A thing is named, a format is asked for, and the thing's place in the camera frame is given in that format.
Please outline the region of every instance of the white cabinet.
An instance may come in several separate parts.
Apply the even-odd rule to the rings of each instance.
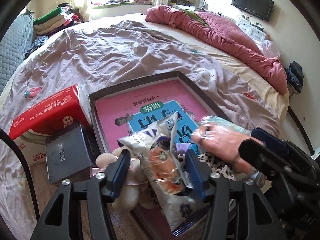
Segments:
[[[249,37],[257,41],[264,41],[266,38],[266,34],[256,27],[250,25],[249,23],[245,23],[242,21],[237,22],[238,27]]]

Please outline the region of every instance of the red tissue package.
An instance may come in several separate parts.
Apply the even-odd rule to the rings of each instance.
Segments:
[[[12,122],[9,136],[29,165],[45,162],[45,140],[73,122],[90,129],[89,104],[80,86],[73,85],[42,100]]]

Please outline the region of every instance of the beige plush bear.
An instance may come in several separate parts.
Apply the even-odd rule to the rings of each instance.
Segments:
[[[121,151],[127,147],[115,149],[111,153],[103,153],[98,156],[96,165],[100,169],[105,169],[110,163],[115,162]],[[112,206],[115,210],[130,211],[134,209],[138,203],[146,208],[155,208],[149,191],[148,191],[148,178],[145,175],[140,160],[133,155],[132,150],[128,149],[131,155],[131,163],[127,175],[127,179],[122,187],[120,196],[113,202]]]

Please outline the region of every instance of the pink comforter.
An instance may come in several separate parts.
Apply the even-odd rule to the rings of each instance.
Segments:
[[[166,5],[149,8],[146,21],[170,25],[192,34],[248,65],[269,82],[281,95],[287,92],[286,74],[277,58],[266,58],[238,26],[224,17],[207,12],[197,14],[210,26],[191,19],[183,11]]]

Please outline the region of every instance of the wrinkled blanket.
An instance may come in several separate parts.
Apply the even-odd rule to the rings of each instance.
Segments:
[[[244,80],[222,68],[213,57],[131,21],[93,31],[65,30],[17,73],[0,125],[9,132],[15,117],[76,83],[89,95],[119,82],[167,71],[187,75],[234,123],[278,134],[276,112]],[[43,89],[34,98],[25,98],[25,92],[34,87]],[[31,173],[42,212],[56,188],[48,183],[45,163],[31,167]],[[0,180],[4,221],[17,239],[30,239],[35,226],[30,192],[19,160],[4,144],[0,145]],[[128,213],[110,210],[110,216],[119,240],[146,239]],[[86,218],[83,223],[84,238],[88,239]]]
[[[269,82],[281,95],[287,92],[285,71],[277,58],[266,58],[257,46],[228,19],[207,12],[196,12],[209,26],[191,19],[183,11],[166,5],[147,10],[146,21],[167,24],[194,35],[201,41],[238,58]]]

